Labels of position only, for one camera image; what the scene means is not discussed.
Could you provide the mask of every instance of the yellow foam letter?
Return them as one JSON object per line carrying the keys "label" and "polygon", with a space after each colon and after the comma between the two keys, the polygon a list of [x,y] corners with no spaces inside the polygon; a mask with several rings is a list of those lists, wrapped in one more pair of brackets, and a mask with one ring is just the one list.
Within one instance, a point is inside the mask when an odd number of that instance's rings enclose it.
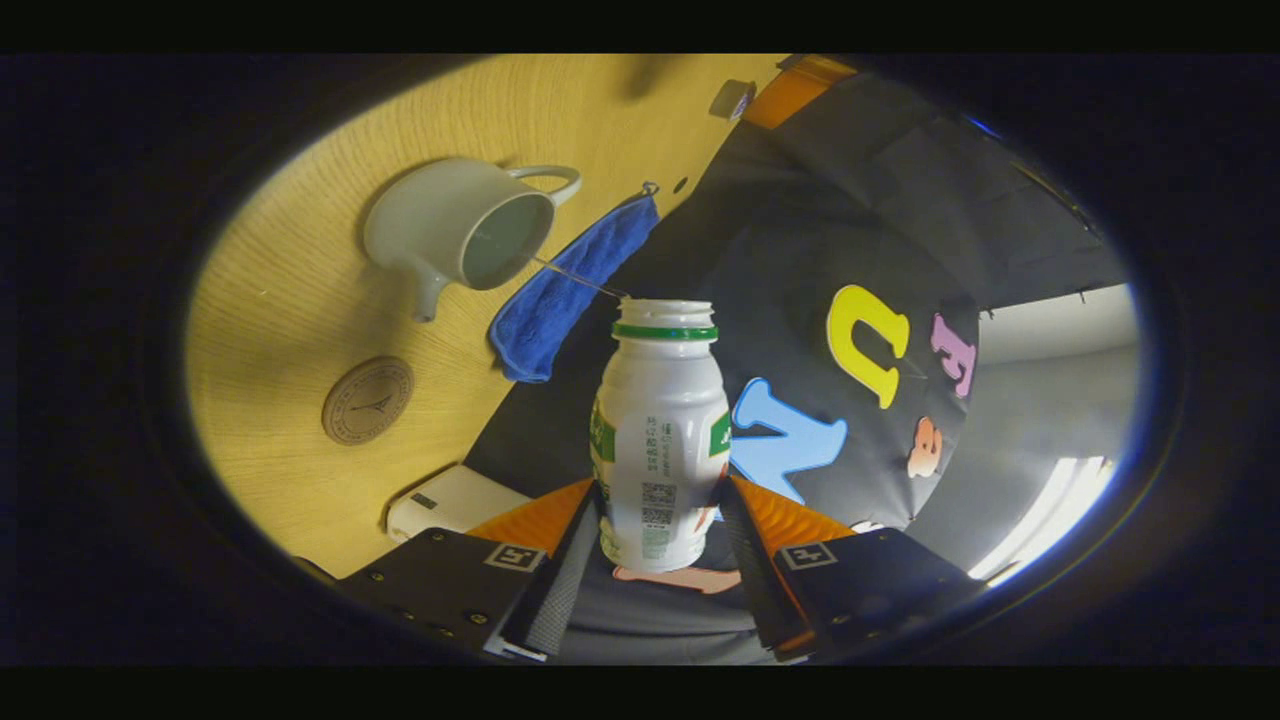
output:
{"label": "yellow foam letter", "polygon": [[859,320],[888,341],[895,357],[906,354],[911,324],[906,315],[895,313],[879,297],[856,284],[840,288],[831,300],[831,311],[827,314],[827,346],[831,355],[846,373],[879,397],[881,410],[888,410],[897,395],[897,368],[881,368],[854,347],[854,325]]}

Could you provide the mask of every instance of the qr code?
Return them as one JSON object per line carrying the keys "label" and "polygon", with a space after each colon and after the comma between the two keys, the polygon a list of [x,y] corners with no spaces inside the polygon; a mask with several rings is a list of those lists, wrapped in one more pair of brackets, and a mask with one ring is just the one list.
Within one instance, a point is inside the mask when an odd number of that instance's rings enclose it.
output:
{"label": "qr code", "polygon": [[657,505],[659,507],[676,506],[676,486],[663,483],[640,483],[644,493],[641,505]]}
{"label": "qr code", "polygon": [[654,525],[669,525],[671,524],[671,510],[658,510],[657,507],[641,507],[640,516],[646,524],[652,523]]}

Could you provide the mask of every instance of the blue towel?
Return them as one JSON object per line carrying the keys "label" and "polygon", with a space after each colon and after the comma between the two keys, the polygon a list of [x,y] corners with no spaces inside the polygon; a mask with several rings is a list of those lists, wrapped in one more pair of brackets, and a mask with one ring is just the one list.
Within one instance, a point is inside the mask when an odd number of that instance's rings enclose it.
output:
{"label": "blue towel", "polygon": [[[653,201],[657,190],[657,184],[646,182],[640,195],[596,220],[552,264],[595,284],[608,282],[658,224],[658,206]],[[489,340],[502,357],[503,375],[521,383],[549,380],[561,343],[595,293],[549,268],[539,270],[489,325]]]}

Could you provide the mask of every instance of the wooden table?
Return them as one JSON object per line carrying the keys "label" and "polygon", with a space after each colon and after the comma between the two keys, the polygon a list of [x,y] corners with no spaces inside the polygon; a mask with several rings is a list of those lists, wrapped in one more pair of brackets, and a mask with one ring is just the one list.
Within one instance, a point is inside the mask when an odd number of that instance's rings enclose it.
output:
{"label": "wooden table", "polygon": [[[763,88],[785,56],[493,58],[388,100],[280,168],[211,251],[187,327],[195,423],[228,492],[285,552],[337,577],[394,547],[380,529],[387,502],[461,461],[511,389],[486,331],[536,268],[493,291],[451,286],[438,319],[416,324],[410,279],[360,245],[372,200],[447,156],[571,165],[584,186],[557,215],[550,258],[645,181],[662,186],[663,215],[689,197],[732,129],[708,113],[721,86]],[[320,423],[325,397],[379,355],[412,366],[413,397],[383,436],[340,446]]]}

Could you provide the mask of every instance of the cork coaster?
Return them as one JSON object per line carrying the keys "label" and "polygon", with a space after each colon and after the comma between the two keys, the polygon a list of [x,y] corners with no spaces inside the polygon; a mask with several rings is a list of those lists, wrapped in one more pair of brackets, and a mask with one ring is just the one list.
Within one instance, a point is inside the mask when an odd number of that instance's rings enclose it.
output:
{"label": "cork coaster", "polygon": [[392,427],[413,395],[413,370],[399,357],[374,357],[342,377],[324,401],[324,432],[362,445]]}

